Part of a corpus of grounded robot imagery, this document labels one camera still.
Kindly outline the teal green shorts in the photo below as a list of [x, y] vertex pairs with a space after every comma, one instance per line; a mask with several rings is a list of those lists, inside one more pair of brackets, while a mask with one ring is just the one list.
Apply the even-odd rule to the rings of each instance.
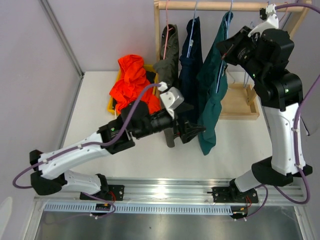
[[216, 93], [217, 79], [222, 57], [216, 45], [225, 39], [225, 20], [228, 12], [224, 14], [218, 28], [214, 42], [205, 61], [196, 76], [198, 81], [198, 124], [205, 126], [206, 130], [198, 135], [198, 141], [203, 155], [208, 155], [217, 143], [216, 125], [222, 112], [222, 100], [228, 90], [227, 75], [224, 62], [223, 76], [220, 80], [219, 90]]

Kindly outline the navy blue shorts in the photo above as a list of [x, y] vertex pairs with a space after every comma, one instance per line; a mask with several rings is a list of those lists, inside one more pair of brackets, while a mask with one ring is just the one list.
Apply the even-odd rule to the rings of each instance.
[[179, 74], [180, 91], [184, 97], [184, 102], [193, 105], [194, 109], [189, 111], [185, 116], [191, 123], [196, 124], [199, 118], [199, 101], [198, 101], [198, 87], [199, 83], [197, 75], [203, 65], [202, 56], [202, 41], [201, 41], [201, 22], [200, 18], [196, 17], [194, 27], [194, 40], [190, 58], [187, 58], [187, 51], [189, 45], [190, 32], [192, 27], [192, 19], [186, 26], [187, 36], [183, 43], [181, 56], [179, 58], [181, 64], [181, 71]]

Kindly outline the blue hanger with teal shorts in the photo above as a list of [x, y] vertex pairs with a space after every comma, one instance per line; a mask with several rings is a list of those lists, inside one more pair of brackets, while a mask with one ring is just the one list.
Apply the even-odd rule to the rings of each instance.
[[[229, 29], [230, 29], [230, 23], [231, 23], [231, 16], [233, 15], [233, 13], [232, 13], [233, 3], [234, 3], [234, 1], [231, 0], [231, 1], [230, 1], [230, 8], [229, 8], [229, 11], [227, 12], [227, 18], [226, 18], [226, 20], [224, 21], [224, 23], [225, 23], [225, 35], [224, 35], [225, 39], [228, 39], [228, 38], [229, 38]], [[215, 93], [217, 93], [217, 92], [219, 91], [221, 78], [222, 78], [222, 76], [224, 75], [224, 74], [223, 74], [224, 66], [225, 66], [225, 62], [224, 62], [224, 60], [222, 60], [222, 61], [221, 61], [221, 64], [220, 64], [220, 68], [219, 68], [219, 73], [218, 73], [218, 78], [217, 78], [217, 84], [216, 84], [216, 88], [215, 88]]]

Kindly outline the pink hanger with black shorts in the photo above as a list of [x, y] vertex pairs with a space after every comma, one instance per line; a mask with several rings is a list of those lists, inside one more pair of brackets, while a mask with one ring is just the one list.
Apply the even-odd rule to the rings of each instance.
[[287, 13], [288, 13], [288, 8], [285, 9], [284, 15], [279, 20], [279, 23], [286, 17]]

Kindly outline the orange shorts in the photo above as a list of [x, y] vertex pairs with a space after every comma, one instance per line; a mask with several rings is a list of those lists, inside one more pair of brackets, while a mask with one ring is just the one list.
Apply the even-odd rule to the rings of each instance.
[[116, 100], [115, 111], [119, 115], [122, 109], [135, 101], [150, 83], [146, 78], [144, 59], [141, 56], [125, 55], [118, 59], [118, 65], [120, 76], [111, 88], [109, 95]]

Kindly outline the black shorts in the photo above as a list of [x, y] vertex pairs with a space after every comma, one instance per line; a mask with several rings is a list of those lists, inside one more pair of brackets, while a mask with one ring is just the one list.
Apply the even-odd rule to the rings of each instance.
[[153, 71], [146, 71], [145, 72], [146, 79], [149, 81], [150, 84], [156, 83], [156, 73]]

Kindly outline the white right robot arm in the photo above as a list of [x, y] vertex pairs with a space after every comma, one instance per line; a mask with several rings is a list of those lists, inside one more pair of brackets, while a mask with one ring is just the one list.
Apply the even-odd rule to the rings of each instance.
[[302, 81], [286, 69], [295, 44], [281, 29], [265, 29], [257, 38], [250, 36], [250, 31], [244, 26], [216, 47], [228, 64], [240, 65], [253, 79], [268, 127], [272, 155], [252, 164], [249, 171], [230, 182], [228, 196], [234, 202], [241, 201], [249, 190], [259, 185], [283, 187], [294, 178], [313, 173], [302, 154], [297, 116], [303, 102]]

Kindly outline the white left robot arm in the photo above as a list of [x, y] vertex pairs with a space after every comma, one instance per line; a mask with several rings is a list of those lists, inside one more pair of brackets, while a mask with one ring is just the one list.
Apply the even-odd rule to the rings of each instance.
[[166, 109], [150, 113], [143, 101], [130, 103], [121, 114], [101, 126], [85, 139], [54, 152], [33, 150], [29, 154], [33, 173], [31, 187], [40, 196], [60, 191], [79, 192], [81, 200], [121, 201], [121, 194], [109, 186], [107, 178], [100, 173], [85, 175], [71, 169], [97, 158], [112, 156], [135, 146], [134, 139], [141, 139], [164, 130], [171, 130], [182, 143], [188, 143], [205, 127], [177, 116], [189, 111], [191, 105], [183, 103], [171, 116]]

